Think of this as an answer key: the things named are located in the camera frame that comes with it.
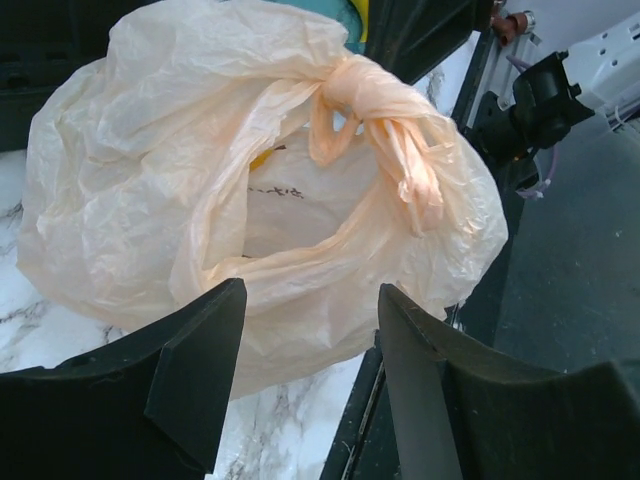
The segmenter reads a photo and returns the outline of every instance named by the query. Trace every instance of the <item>cable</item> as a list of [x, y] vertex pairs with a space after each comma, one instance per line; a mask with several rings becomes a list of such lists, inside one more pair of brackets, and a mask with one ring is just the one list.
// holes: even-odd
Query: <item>cable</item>
[[611, 130], [616, 130], [618, 127], [625, 125], [629, 120], [632, 119], [634, 115], [638, 114], [639, 112], [640, 112], [640, 104], [632, 107], [629, 111], [623, 113], [622, 115], [620, 115], [619, 108], [618, 106], [616, 106], [613, 114], [614, 114], [615, 121], [617, 121], [618, 123], [616, 124], [614, 120], [611, 119], [609, 120], [609, 127], [611, 128]]
[[516, 67], [516, 70], [518, 70], [519, 73], [522, 73], [528, 68], [531, 68], [531, 64], [525, 62], [524, 60], [520, 60], [513, 55], [507, 55], [507, 60], [509, 61], [509, 63], [511, 63], [511, 65]]
[[[533, 198], [544, 198], [544, 192], [551, 185], [551, 180], [553, 180], [554, 175], [556, 174], [556, 169], [558, 167], [558, 145], [553, 146], [552, 156], [551, 156], [551, 167], [549, 168], [549, 173], [547, 174], [547, 178], [543, 182], [538, 182], [537, 185], [534, 185], [531, 188], [516, 190], [516, 193], [524, 198], [524, 199], [533, 199]], [[536, 164], [538, 168], [538, 175], [540, 175], [540, 167]]]

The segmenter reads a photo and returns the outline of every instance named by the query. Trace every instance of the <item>copper fitting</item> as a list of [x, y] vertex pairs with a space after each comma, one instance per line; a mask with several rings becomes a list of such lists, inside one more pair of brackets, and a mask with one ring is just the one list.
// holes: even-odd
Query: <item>copper fitting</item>
[[491, 26], [500, 38], [500, 45], [506, 47], [516, 37], [531, 32], [535, 26], [535, 17], [530, 11], [518, 12], [502, 18], [499, 15], [493, 17]]

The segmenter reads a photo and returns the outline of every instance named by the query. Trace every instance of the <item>white marble surface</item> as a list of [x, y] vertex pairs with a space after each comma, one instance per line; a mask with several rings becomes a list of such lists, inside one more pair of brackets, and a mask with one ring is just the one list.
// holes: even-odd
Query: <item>white marble surface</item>
[[[450, 114], [477, 38], [418, 82]], [[15, 267], [24, 152], [0, 153], [0, 372], [65, 359], [124, 333], [40, 296]], [[216, 471], [208, 480], [319, 478], [361, 358], [229, 404]]]

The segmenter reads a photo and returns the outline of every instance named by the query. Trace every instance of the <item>yellow object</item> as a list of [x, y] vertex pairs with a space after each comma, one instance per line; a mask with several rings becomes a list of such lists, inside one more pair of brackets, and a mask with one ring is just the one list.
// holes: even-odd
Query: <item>yellow object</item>
[[249, 172], [253, 172], [256, 168], [260, 168], [267, 158], [273, 153], [273, 148], [269, 148], [258, 155], [253, 162], [249, 164]]
[[360, 20], [362, 20], [362, 36], [360, 42], [367, 41], [367, 33], [369, 32], [369, 0], [350, 0], [353, 6], [358, 10]]

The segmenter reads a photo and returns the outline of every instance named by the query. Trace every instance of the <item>white plastic bag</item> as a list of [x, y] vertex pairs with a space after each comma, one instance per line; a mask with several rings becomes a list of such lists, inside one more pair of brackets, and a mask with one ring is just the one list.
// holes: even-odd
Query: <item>white plastic bag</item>
[[506, 240], [496, 187], [451, 120], [345, 38], [249, 0], [125, 17], [33, 121], [20, 269], [127, 330], [242, 277], [234, 397], [371, 346], [383, 282], [443, 317]]

